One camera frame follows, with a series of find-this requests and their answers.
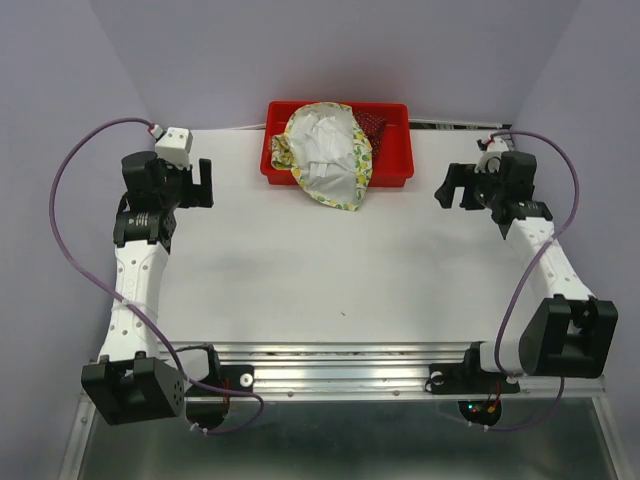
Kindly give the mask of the lemon print skirt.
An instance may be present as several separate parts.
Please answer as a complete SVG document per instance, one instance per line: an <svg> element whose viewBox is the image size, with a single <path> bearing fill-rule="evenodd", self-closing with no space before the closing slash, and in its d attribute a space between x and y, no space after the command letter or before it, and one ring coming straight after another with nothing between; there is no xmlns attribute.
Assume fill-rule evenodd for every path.
<svg viewBox="0 0 640 480"><path fill-rule="evenodd" d="M291 173L316 202L339 210L360 208L373 167L373 147L345 104L298 108L282 133L270 139L271 167Z"/></svg>

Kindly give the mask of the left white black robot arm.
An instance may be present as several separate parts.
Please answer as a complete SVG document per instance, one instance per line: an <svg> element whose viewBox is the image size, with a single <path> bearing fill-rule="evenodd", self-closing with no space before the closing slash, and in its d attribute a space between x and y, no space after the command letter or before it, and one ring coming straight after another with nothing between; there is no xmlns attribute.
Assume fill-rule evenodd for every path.
<svg viewBox="0 0 640 480"><path fill-rule="evenodd" d="M126 191L114 225L116 299L95 363L81 384L110 425L176 417L184 405L179 370L161 360L157 325L160 287L177 227L178 208L213 205L212 164L180 169L143 151L121 161ZM201 181L194 183L193 173Z"/></svg>

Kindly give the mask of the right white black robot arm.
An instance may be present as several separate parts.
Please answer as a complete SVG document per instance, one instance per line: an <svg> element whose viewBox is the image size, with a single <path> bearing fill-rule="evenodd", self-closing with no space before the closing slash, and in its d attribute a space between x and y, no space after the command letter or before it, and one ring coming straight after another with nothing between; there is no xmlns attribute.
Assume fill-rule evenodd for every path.
<svg viewBox="0 0 640 480"><path fill-rule="evenodd" d="M515 151L488 152L477 164L452 163L434 196L451 208L487 209L503 239L524 264L534 313L510 321L514 336L472 343L459 363L432 363L425 383L435 395L516 393L521 376L593 379L604 370L618 320L614 303L580 280L559 242L553 217L536 201L536 158Z"/></svg>

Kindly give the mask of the red plastic bin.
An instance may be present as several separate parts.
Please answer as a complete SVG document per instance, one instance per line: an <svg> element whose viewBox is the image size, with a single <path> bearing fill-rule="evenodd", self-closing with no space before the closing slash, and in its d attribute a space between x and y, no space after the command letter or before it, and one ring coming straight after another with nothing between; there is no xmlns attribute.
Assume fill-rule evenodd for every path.
<svg viewBox="0 0 640 480"><path fill-rule="evenodd" d="M289 171L277 170L271 165L271 138L284 132L293 113L311 101L272 101L267 109L260 172L271 185L295 186ZM355 112L366 112L384 117L386 125L381 147L373 161L371 188L402 188L414 174L408 109L400 103L345 102Z"/></svg>

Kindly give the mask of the red polka dot skirt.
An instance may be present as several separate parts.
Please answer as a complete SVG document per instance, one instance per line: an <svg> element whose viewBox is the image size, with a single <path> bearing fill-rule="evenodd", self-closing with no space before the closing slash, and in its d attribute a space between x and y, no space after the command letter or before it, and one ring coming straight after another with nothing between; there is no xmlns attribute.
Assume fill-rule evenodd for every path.
<svg viewBox="0 0 640 480"><path fill-rule="evenodd" d="M380 150L387 120L384 116L372 114L364 111L354 113L358 125L371 144L373 154Z"/></svg>

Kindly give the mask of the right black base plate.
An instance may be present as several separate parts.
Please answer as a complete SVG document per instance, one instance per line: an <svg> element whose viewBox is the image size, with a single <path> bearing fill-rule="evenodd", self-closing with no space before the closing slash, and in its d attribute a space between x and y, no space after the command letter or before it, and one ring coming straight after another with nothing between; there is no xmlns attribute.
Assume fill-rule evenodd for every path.
<svg viewBox="0 0 640 480"><path fill-rule="evenodd" d="M469 369L462 363L431 364L425 390L434 395L457 396L517 394L521 391L518 382L509 383L500 373Z"/></svg>

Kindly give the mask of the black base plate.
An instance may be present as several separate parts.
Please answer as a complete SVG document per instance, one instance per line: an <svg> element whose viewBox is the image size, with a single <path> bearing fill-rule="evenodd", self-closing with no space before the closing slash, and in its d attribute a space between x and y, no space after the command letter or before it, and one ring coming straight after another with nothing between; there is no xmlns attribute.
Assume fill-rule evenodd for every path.
<svg viewBox="0 0 640 480"><path fill-rule="evenodd" d="M249 364L222 365L218 369L197 365L195 369L189 369L188 373L193 375L196 381L214 386L217 389L229 391L252 393L254 368ZM181 379L175 390L180 391L186 398L196 397L220 397L218 392L203 389Z"/></svg>
<svg viewBox="0 0 640 480"><path fill-rule="evenodd" d="M434 395L457 396L517 394L521 391L518 382L509 383L500 373L469 369L462 363L431 364L425 390Z"/></svg>

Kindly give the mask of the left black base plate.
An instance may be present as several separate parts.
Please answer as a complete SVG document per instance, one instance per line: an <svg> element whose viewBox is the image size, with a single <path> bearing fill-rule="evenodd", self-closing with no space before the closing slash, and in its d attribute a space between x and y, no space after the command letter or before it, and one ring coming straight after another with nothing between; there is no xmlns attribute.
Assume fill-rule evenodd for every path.
<svg viewBox="0 0 640 480"><path fill-rule="evenodd" d="M229 391L252 393L254 368L249 364L222 365L218 369L197 365L195 369L189 369L188 373L193 375L196 381L214 386L217 389ZM203 389L181 379L175 390L180 391L186 398L196 397L220 397L218 392Z"/></svg>

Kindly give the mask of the aluminium mounting rail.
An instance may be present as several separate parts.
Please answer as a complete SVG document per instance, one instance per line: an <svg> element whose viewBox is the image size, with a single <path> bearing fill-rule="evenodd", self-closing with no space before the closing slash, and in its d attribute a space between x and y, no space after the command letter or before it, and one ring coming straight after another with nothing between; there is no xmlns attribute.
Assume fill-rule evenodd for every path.
<svg viewBox="0 0 640 480"><path fill-rule="evenodd" d="M181 419L108 426L82 399L64 479L630 479L599 380L532 378L504 396L497 432L464 425L424 388L458 343L227 344L263 414L209 438Z"/></svg>

